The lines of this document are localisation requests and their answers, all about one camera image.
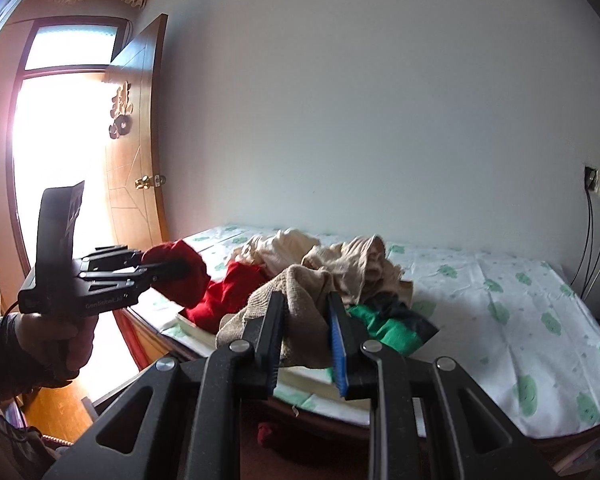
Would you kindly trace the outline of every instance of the person's hand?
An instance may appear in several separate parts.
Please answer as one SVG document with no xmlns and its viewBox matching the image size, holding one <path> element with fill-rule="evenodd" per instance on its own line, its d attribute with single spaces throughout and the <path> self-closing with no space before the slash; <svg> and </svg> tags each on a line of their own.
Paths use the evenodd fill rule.
<svg viewBox="0 0 600 480">
<path fill-rule="evenodd" d="M 66 367 L 77 372 L 91 357 L 93 351 L 93 333 L 98 316 L 81 320 L 80 327 L 65 320 L 40 314 L 18 314 L 16 319 L 16 337 L 20 347 L 43 365 L 50 364 L 45 343 L 49 341 L 68 341 Z"/>
</svg>

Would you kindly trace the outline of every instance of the black sleeve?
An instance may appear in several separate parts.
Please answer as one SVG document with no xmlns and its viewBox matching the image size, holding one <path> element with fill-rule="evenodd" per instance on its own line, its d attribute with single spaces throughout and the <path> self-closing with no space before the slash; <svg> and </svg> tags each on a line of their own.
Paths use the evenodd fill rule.
<svg viewBox="0 0 600 480">
<path fill-rule="evenodd" d="M 9 314 L 4 323 L 0 317 L 0 402 L 39 386 L 57 388 L 68 384 L 56 380 L 51 371 L 20 348 L 16 316 Z"/>
</svg>

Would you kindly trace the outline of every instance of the folded fabric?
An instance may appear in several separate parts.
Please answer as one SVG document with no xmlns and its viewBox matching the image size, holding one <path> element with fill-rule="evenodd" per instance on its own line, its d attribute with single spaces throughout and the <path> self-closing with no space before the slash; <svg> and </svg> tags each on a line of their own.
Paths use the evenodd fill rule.
<svg viewBox="0 0 600 480">
<path fill-rule="evenodd" d="M 142 255 L 143 264 L 159 264 L 177 259 L 183 259 L 189 264 L 187 275 L 180 280 L 153 283 L 152 287 L 168 300 L 184 308 L 192 307 L 200 302 L 211 280 L 202 257 L 183 240 L 156 245 Z"/>
<path fill-rule="evenodd" d="M 326 321 L 327 295 L 333 280 L 328 272 L 292 265 L 256 290 L 247 306 L 228 320 L 223 319 L 216 336 L 216 346 L 240 339 L 248 320 L 265 315 L 271 293 L 279 290 L 286 296 L 281 366 L 325 368 L 331 365 L 329 325 Z"/>
<path fill-rule="evenodd" d="M 247 304 L 249 295 L 269 278 L 258 266 L 231 262 L 222 282 L 210 282 L 205 296 L 193 308 L 186 308 L 187 319 L 206 332 L 218 332 L 220 320 L 235 314 Z"/>
<path fill-rule="evenodd" d="M 359 304 L 381 291 L 411 302 L 413 283 L 400 280 L 402 269 L 384 256 L 382 238 L 357 237 L 349 243 L 314 247 L 302 259 L 309 269 L 327 270 L 344 304 Z"/>
<path fill-rule="evenodd" d="M 382 319 L 377 310 L 366 305 L 353 305 L 347 309 L 349 315 L 359 319 L 372 339 L 407 356 L 422 346 L 422 340 L 413 330 L 397 319 Z"/>
<path fill-rule="evenodd" d="M 320 245 L 317 238 L 311 238 L 297 229 L 287 229 L 268 238 L 261 235 L 251 237 L 242 247 L 234 249 L 228 261 L 264 266 L 273 277 L 289 265 L 299 264 L 302 257 L 316 245 Z"/>
<path fill-rule="evenodd" d="M 438 329 L 426 317 L 409 309 L 397 294 L 378 292 L 368 298 L 365 305 L 378 312 L 379 320 L 395 319 L 420 337 L 422 344 L 438 333 Z"/>
</svg>

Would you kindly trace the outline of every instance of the bed sheet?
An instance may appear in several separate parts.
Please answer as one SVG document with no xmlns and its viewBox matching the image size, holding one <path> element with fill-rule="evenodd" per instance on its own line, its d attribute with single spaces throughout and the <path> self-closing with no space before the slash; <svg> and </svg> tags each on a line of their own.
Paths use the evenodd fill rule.
<svg viewBox="0 0 600 480">
<path fill-rule="evenodd" d="M 277 229 L 222 226 L 185 238 L 203 257 L 213 280 L 226 272 L 232 250 L 256 234 Z M 323 245 L 347 241 L 313 235 Z M 440 331 L 412 357 L 457 360 L 527 436 L 549 438 L 600 424 L 600 327 L 588 308 L 546 262 L 487 252 L 387 243 L 388 257 L 413 280 L 412 308 Z M 154 290 L 134 310 L 202 355 L 209 340 L 191 336 L 177 321 L 180 308 Z M 275 396 L 325 416 L 368 424 L 368 411 L 313 391 L 329 382 L 321 370 L 292 370 Z M 424 435 L 419 405 L 418 434 Z"/>
</svg>

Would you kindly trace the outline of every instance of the beige cloth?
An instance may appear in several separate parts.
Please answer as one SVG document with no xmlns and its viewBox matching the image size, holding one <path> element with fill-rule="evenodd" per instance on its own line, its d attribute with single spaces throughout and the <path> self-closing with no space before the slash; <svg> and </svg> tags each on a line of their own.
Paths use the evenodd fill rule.
<svg viewBox="0 0 600 480">
<path fill-rule="evenodd" d="M 311 238 L 297 229 L 287 229 L 269 238 L 252 236 L 242 247 L 234 249 L 228 261 L 264 266 L 273 277 L 289 265 L 299 264 L 312 247 L 319 245 L 317 238 Z"/>
<path fill-rule="evenodd" d="M 227 320 L 224 316 L 216 336 L 216 346 L 240 339 L 246 322 L 265 315 L 271 293 L 279 290 L 286 296 L 281 366 L 302 365 L 307 368 L 331 366 L 329 325 L 326 321 L 329 292 L 334 290 L 328 272 L 292 265 L 269 283 L 251 294 L 247 306 Z"/>
<path fill-rule="evenodd" d="M 381 237 L 357 237 L 349 243 L 314 247 L 302 264 L 330 272 L 344 304 L 364 303 L 378 292 L 394 292 L 405 304 L 411 304 L 413 283 L 401 281 L 402 269 L 384 254 Z"/>
</svg>

